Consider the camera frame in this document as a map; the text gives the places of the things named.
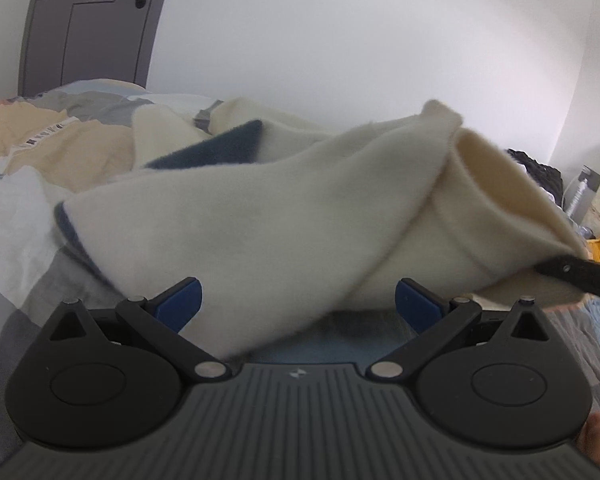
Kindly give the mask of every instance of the blue fleece edge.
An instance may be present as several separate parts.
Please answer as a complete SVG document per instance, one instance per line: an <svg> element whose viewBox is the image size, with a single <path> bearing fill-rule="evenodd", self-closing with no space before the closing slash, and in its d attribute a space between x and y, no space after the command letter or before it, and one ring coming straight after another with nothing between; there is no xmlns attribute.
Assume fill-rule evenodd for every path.
<svg viewBox="0 0 600 480"><path fill-rule="evenodd" d="M217 137L156 158L145 167L186 170L216 164L252 164L256 162L261 140L262 121L250 121Z"/></svg>
<svg viewBox="0 0 600 480"><path fill-rule="evenodd" d="M64 210L64 202L59 202L54 207L54 218L56 219L56 225L64 238L69 242L74 253L80 256L91 269L96 270L97 273L102 275L98 266L93 263L93 260L87 254L87 251L84 250L84 246L82 245L80 238L78 238L78 233L75 231L73 224L71 224L71 221Z"/></svg>

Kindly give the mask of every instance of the fleece fabric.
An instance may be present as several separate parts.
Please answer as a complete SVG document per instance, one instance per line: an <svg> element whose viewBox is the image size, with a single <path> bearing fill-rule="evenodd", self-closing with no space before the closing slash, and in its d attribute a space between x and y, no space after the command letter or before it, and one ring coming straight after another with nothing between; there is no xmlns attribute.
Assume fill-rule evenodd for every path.
<svg viewBox="0 0 600 480"><path fill-rule="evenodd" d="M180 334L218 358L332 310L390 309L403 277L446 298L579 298L530 270L585 256L568 223L459 114L430 101L337 136L296 119L224 103L212 134L249 122L75 195L56 209L59 225L124 294L197 277L203 306ZM240 142L242 157L228 149Z"/></svg>

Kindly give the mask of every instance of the bed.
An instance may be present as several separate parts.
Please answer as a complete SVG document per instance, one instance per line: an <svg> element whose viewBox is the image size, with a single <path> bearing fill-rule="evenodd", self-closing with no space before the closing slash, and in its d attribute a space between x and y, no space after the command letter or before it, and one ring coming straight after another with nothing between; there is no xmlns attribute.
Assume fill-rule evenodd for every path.
<svg viewBox="0 0 600 480"><path fill-rule="evenodd" d="M0 101L0 463L21 445L4 407L6 381L56 305L122 299L65 246L53 208L134 167L132 116L169 107L207 131L216 100L151 94L112 80L80 81L34 98ZM547 312L580 362L600 410L600 298ZM308 329L232 361L356 362L361 369L414 337L395 312L336 312Z"/></svg>

